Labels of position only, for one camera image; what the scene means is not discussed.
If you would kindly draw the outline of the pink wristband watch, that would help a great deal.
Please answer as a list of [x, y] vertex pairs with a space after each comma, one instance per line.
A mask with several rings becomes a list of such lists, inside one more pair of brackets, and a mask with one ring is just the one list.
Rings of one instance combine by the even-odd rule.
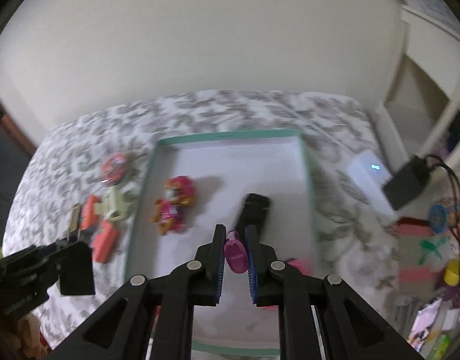
[[307, 264], [302, 259], [290, 258], [287, 259], [285, 263], [290, 265], [291, 267], [295, 267], [300, 273], [302, 273], [302, 275], [312, 276], [311, 265]]

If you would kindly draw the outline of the cream plastic bracket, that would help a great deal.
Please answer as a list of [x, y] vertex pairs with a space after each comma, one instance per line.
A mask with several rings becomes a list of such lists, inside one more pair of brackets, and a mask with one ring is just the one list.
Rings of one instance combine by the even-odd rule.
[[115, 223], [129, 216], [134, 201], [135, 196], [131, 192], [122, 192], [117, 186], [111, 186], [104, 191], [101, 200], [95, 202], [92, 208], [96, 215]]

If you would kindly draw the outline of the blue round tape roll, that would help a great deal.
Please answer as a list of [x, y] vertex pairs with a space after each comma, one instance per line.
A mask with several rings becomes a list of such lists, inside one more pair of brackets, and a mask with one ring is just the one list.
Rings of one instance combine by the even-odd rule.
[[431, 231], [438, 235], [453, 228], [457, 221], [460, 200], [455, 197], [444, 197], [435, 202], [429, 209], [428, 221]]

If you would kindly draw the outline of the purple lighter case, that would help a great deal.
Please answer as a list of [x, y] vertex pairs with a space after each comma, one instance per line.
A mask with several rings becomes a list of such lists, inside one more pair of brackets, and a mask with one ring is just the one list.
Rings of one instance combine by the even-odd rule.
[[231, 231], [227, 235], [223, 247], [223, 254], [227, 264], [234, 273], [243, 274], [248, 271], [248, 255], [237, 232]]

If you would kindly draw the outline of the teal cardboard box tray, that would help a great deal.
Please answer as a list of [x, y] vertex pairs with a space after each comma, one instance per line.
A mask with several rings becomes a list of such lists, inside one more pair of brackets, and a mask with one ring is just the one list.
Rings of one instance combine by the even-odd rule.
[[[151, 222], [154, 202], [167, 180], [187, 176], [197, 190], [184, 213], [183, 229], [160, 235]], [[302, 135], [294, 130], [195, 134], [158, 142], [148, 168], [127, 251], [126, 277], [169, 274], [209, 243], [214, 228], [232, 230], [248, 194], [269, 197], [260, 236], [282, 260], [315, 266], [313, 189]], [[215, 307], [198, 307], [193, 320], [195, 350], [222, 355], [271, 357], [279, 353], [278, 313], [252, 303], [248, 277], [226, 270]]]

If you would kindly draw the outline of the black power adapter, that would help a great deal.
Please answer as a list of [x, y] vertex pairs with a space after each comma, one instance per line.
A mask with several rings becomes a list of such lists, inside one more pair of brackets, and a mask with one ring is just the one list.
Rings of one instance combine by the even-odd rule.
[[59, 262], [59, 289], [63, 296], [94, 295], [92, 249], [78, 241], [62, 250]]

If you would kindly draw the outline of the gold patterned lighter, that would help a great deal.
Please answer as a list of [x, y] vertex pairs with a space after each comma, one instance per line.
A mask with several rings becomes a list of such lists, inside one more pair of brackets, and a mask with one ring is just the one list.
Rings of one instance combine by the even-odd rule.
[[70, 220], [67, 226], [66, 239], [69, 241], [71, 235], [79, 230], [79, 221], [82, 211], [82, 205], [77, 202], [72, 206], [70, 211]]

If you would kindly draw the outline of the round tin coiled hairbands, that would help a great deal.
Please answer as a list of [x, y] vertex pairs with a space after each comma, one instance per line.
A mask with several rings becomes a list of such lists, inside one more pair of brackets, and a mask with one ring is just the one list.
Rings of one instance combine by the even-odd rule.
[[110, 155], [101, 166], [102, 182], [105, 186], [122, 183], [131, 169], [130, 156], [124, 153]]

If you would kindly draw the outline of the white shelf unit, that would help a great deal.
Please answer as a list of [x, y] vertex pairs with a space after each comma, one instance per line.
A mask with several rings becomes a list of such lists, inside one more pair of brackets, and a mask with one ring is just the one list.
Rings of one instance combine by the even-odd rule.
[[386, 165], [396, 172], [414, 155], [444, 154], [460, 112], [460, 35], [406, 5], [389, 67], [372, 111]]

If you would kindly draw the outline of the brown pup toy figure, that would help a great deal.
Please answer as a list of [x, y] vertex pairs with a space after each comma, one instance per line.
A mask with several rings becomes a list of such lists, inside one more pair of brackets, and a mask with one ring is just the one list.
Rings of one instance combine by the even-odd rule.
[[164, 236], [170, 231], [183, 229], [183, 215], [196, 198], [196, 188], [191, 178], [179, 175], [168, 179], [164, 185], [164, 196], [154, 202], [155, 213], [151, 221], [158, 225]]

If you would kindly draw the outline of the black toy car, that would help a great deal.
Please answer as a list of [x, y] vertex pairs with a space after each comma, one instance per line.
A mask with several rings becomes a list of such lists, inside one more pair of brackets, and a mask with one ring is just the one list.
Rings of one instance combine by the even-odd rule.
[[246, 195], [237, 218], [237, 223], [234, 226], [234, 230], [241, 240], [245, 239], [246, 228], [248, 228], [248, 226], [254, 226], [257, 234], [261, 234], [270, 208], [271, 200], [269, 197], [257, 193], [249, 193]]

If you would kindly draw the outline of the coral blue toy knife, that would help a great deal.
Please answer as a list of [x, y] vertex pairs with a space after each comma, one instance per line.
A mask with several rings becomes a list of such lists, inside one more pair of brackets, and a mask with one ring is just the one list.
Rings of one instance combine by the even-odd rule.
[[96, 233], [92, 243], [92, 260], [95, 263], [107, 263], [113, 248], [118, 242], [120, 232], [115, 226], [104, 220], [101, 230]]

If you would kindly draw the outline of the floral fleece blanket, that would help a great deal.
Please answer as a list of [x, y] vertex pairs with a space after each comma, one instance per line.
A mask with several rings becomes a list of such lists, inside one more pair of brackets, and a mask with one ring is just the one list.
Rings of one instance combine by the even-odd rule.
[[158, 140], [190, 133], [277, 128], [302, 133], [316, 186], [319, 266], [336, 270], [382, 316], [398, 284], [394, 229], [373, 212], [344, 172], [364, 150], [379, 152], [364, 107], [343, 95], [317, 92], [205, 90], [140, 100], [85, 115], [51, 130], [17, 188], [3, 252], [46, 245], [64, 233], [64, 216], [99, 189], [98, 163], [110, 150], [128, 150], [136, 193]]

